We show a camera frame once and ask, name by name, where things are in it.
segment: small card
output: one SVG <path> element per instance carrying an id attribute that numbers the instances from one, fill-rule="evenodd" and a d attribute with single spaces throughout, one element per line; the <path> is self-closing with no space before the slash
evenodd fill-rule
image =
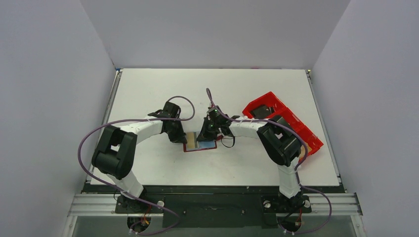
<path id="1" fill-rule="evenodd" d="M 202 151 L 202 150 L 209 150 L 209 149 L 217 148 L 216 141 L 198 142 L 196 139 L 199 133 L 200 132 L 187 132 L 186 133 L 186 141 L 188 143 L 183 144 L 184 152 L 195 152 L 195 151 Z"/>

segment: white wall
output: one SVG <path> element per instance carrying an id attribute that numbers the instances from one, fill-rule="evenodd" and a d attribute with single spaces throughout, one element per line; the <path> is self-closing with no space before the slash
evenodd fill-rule
<path id="1" fill-rule="evenodd" d="M 117 67 L 312 68 L 349 0 L 81 0 Z"/>
<path id="2" fill-rule="evenodd" d="M 313 85 L 372 237 L 418 236 L 419 1 L 352 0 Z"/>
<path id="3" fill-rule="evenodd" d="M 78 0 L 3 0 L 0 32 L 0 235 L 60 236 L 115 70 Z"/>

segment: white table surface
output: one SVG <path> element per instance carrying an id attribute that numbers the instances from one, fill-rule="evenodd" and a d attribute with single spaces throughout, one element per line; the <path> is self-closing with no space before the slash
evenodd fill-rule
<path id="1" fill-rule="evenodd" d="M 209 100 L 229 116 L 242 115 L 252 100 L 272 91 L 324 143 L 299 169 L 301 183 L 308 186 L 339 185 L 310 85 L 304 70 L 261 69 L 124 69 L 109 121 L 137 118 L 162 109 L 174 95 L 189 98 L 195 117 L 182 122 L 185 132 L 201 130 Z M 188 102 L 174 99 L 187 118 Z M 183 151 L 167 134 L 153 136 L 137 145 L 132 170 L 144 185 L 277 186 L 279 174 L 259 140 L 238 137 L 233 148 L 217 143 L 207 151 Z M 112 182 L 98 169 L 94 174 Z M 101 184 L 96 180 L 92 184 Z"/>

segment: red basket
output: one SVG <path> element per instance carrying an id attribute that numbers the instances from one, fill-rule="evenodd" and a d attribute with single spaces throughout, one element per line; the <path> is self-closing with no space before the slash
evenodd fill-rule
<path id="1" fill-rule="evenodd" d="M 307 156 L 316 153 L 323 146 L 323 142 L 320 141 L 320 139 L 314 135 L 314 133 L 308 129 L 308 127 L 304 125 L 304 123 L 302 123 L 297 116 L 295 116 L 295 114 L 275 96 L 274 93 L 272 93 L 272 91 L 250 102 L 243 110 L 243 114 L 249 118 L 253 118 L 251 111 L 262 105 L 271 107 L 274 111 L 274 113 L 270 114 L 266 117 L 266 119 L 272 118 L 275 115 L 281 115 L 285 121 L 290 124 L 294 131 L 304 140 L 304 142 L 306 142 L 308 146 Z"/>

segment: cable tie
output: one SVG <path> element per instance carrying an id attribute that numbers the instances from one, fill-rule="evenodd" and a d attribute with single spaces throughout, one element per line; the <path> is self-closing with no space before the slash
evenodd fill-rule
<path id="1" fill-rule="evenodd" d="M 241 126 L 241 125 L 242 125 L 242 123 L 243 123 L 243 121 L 244 121 L 244 120 L 246 120 L 246 119 L 248 119 L 248 117 L 247 117 L 247 116 L 244 116 L 244 117 L 243 117 L 243 119 L 242 119 L 242 120 L 240 120 L 240 122 L 239 122 L 239 126 Z"/>

